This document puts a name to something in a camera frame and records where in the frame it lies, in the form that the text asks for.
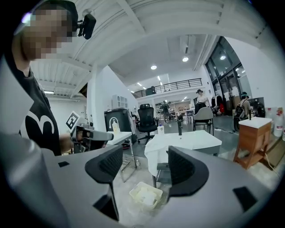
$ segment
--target red object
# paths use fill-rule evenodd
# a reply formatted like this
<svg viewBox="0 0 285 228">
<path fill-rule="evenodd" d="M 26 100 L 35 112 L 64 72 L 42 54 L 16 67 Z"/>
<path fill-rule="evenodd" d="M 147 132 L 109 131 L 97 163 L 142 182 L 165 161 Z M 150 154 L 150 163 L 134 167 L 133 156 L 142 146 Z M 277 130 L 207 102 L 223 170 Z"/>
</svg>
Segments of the red object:
<svg viewBox="0 0 285 228">
<path fill-rule="evenodd" d="M 224 105 L 223 104 L 220 104 L 220 112 L 224 113 Z"/>
</svg>

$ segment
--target white graphic print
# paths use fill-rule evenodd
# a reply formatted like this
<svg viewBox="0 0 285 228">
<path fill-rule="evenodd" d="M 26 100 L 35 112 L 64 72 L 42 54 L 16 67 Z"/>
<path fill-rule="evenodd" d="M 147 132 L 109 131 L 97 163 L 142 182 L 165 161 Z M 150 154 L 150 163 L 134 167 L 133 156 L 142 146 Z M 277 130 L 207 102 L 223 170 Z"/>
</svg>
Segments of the white graphic print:
<svg viewBox="0 0 285 228">
<path fill-rule="evenodd" d="M 51 124 L 51 126 L 52 126 L 52 133 L 54 133 L 53 122 L 47 116 L 42 116 L 41 120 L 39 120 L 38 117 L 34 113 L 32 113 L 31 111 L 28 112 L 27 116 L 33 118 L 37 122 L 37 124 L 38 124 L 42 134 L 44 132 L 44 124 L 45 124 L 45 122 L 49 122 Z M 24 119 L 24 121 L 22 123 L 20 132 L 21 132 L 21 135 L 22 135 L 23 138 L 30 139 L 29 136 L 28 136 L 28 133 L 27 133 L 27 128 L 26 128 L 26 118 Z"/>
</svg>

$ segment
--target office chair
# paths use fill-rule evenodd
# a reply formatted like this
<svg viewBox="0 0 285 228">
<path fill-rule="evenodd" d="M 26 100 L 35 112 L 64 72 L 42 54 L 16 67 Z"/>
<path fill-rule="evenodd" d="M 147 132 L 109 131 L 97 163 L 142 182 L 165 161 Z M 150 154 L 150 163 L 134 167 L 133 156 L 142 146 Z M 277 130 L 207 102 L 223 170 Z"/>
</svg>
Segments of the office chair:
<svg viewBox="0 0 285 228">
<path fill-rule="evenodd" d="M 140 118 L 140 123 L 138 130 L 140 132 L 147 132 L 147 135 L 143 138 L 138 139 L 138 143 L 140 143 L 140 140 L 146 139 L 146 144 L 148 140 L 153 138 L 153 135 L 150 135 L 152 131 L 157 130 L 157 124 L 155 124 L 155 118 L 153 116 L 154 109 L 150 106 L 150 104 L 142 104 L 139 107 L 138 114 Z"/>
<path fill-rule="evenodd" d="M 211 125 L 213 126 L 213 136 L 214 136 L 214 114 L 211 108 L 204 107 L 199 109 L 197 114 L 193 116 L 193 131 L 196 130 L 197 125 L 210 125 L 209 133 L 211 133 Z"/>
</svg>

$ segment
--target person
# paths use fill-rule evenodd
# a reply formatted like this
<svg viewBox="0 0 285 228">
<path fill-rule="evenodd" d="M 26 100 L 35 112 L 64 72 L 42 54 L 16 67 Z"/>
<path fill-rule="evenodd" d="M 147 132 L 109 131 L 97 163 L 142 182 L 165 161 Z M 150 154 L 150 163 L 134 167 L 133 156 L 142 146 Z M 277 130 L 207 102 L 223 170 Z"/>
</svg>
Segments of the person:
<svg viewBox="0 0 285 228">
<path fill-rule="evenodd" d="M 24 26 L 6 45 L 4 56 L 25 92 L 33 100 L 20 128 L 22 137 L 32 139 L 41 148 L 54 155 L 73 148 L 70 134 L 59 135 L 49 101 L 33 75 L 30 63 L 53 53 L 60 43 L 66 42 L 77 30 L 78 14 L 75 4 L 65 0 L 48 0 L 36 6 L 28 26 Z M 82 132 L 77 135 L 82 140 Z"/>
<path fill-rule="evenodd" d="M 169 108 L 169 104 L 167 104 L 166 101 L 163 101 L 160 109 L 162 109 L 164 123 L 167 123 L 166 119 L 169 117 L 168 108 Z"/>
<path fill-rule="evenodd" d="M 247 93 L 242 92 L 240 105 L 244 107 L 244 114 L 247 116 L 247 118 L 249 118 L 250 103 L 247 99 L 249 99 Z"/>
<path fill-rule="evenodd" d="M 204 95 L 203 91 L 198 89 L 197 94 L 199 94 L 198 98 L 197 98 L 197 102 L 199 103 L 204 103 L 207 107 L 210 107 L 210 104 L 209 104 L 209 100 L 208 98 Z"/>
</svg>

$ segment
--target white tablecloth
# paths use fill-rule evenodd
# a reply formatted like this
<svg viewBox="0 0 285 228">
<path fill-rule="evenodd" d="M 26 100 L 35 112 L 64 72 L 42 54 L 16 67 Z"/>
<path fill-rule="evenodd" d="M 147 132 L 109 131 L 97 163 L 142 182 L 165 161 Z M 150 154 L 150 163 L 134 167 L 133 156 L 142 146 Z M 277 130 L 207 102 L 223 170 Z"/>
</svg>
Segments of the white tablecloth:
<svg viewBox="0 0 285 228">
<path fill-rule="evenodd" d="M 204 130 L 185 132 L 182 133 L 181 136 L 179 136 L 178 133 L 156 134 L 154 138 L 147 143 L 144 154 L 148 160 L 149 172 L 153 176 L 156 176 L 157 164 L 168 162 L 168 154 L 166 153 L 168 146 L 197 150 L 216 147 L 221 144 L 222 141 Z"/>
</svg>

